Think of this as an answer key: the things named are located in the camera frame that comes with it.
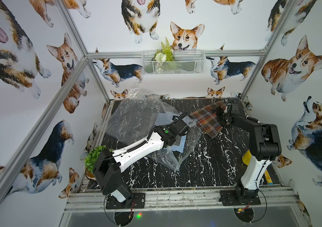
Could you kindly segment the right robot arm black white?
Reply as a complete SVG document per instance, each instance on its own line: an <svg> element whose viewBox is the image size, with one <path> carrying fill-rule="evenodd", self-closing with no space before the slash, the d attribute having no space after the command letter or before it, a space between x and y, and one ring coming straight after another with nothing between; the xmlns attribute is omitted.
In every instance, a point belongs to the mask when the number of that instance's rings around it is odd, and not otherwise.
<svg viewBox="0 0 322 227"><path fill-rule="evenodd" d="M235 200L240 204L258 199L259 184L268 166L282 153L278 128L258 119L242 115L238 104L228 104L216 112L223 126L231 125L249 133L250 162L246 172L237 182Z"/></svg>

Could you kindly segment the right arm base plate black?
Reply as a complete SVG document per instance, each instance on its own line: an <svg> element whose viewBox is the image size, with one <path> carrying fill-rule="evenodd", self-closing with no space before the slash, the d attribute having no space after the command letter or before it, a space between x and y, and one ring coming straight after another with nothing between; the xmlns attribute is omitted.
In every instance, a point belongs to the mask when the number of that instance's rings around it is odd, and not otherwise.
<svg viewBox="0 0 322 227"><path fill-rule="evenodd" d="M247 206L261 204L258 190L247 190L244 192L222 190L220 191L220 196L219 202L222 202L223 206Z"/></svg>

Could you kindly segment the red plaid shirt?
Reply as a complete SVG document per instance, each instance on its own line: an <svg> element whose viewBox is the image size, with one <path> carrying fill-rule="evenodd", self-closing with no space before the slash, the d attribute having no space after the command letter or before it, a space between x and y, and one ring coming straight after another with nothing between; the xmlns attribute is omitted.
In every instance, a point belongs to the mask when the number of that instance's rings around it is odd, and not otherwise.
<svg viewBox="0 0 322 227"><path fill-rule="evenodd" d="M222 101L207 105L189 114L196 120L197 127L208 135L211 139L219 135L223 125L218 118L218 114L226 113L228 107Z"/></svg>

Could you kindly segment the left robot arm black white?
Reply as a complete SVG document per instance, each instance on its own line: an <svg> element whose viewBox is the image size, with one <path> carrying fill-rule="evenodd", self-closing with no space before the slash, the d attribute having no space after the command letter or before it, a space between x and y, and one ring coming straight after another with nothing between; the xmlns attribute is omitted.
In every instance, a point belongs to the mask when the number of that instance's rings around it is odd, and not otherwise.
<svg viewBox="0 0 322 227"><path fill-rule="evenodd" d="M141 158L173 146L194 125L196 120L184 112L170 124L153 126L146 137L129 146L101 151L92 172L103 195L114 197L124 208L134 204L134 195L122 179L122 173Z"/></svg>

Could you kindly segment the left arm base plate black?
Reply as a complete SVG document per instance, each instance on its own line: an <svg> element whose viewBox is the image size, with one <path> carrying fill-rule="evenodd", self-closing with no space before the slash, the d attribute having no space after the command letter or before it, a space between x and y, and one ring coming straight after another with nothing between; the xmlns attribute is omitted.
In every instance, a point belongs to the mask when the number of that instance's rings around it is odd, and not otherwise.
<svg viewBox="0 0 322 227"><path fill-rule="evenodd" d="M107 210L143 209L145 207L145 193L134 193L132 198L119 202L116 197L109 196L106 201Z"/></svg>

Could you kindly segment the clear plastic vacuum bag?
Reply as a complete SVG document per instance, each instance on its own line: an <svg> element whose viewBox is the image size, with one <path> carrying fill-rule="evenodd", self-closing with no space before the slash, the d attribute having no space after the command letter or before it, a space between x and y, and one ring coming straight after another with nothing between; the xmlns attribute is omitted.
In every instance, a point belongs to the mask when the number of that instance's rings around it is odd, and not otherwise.
<svg viewBox="0 0 322 227"><path fill-rule="evenodd" d="M145 89L131 89L110 116L106 135L128 146L147 136L155 125L167 125L182 114L167 102L169 94L157 95ZM158 163L179 171L182 162L192 153L201 136L201 130L194 125L186 135L184 152L163 148L148 155Z"/></svg>

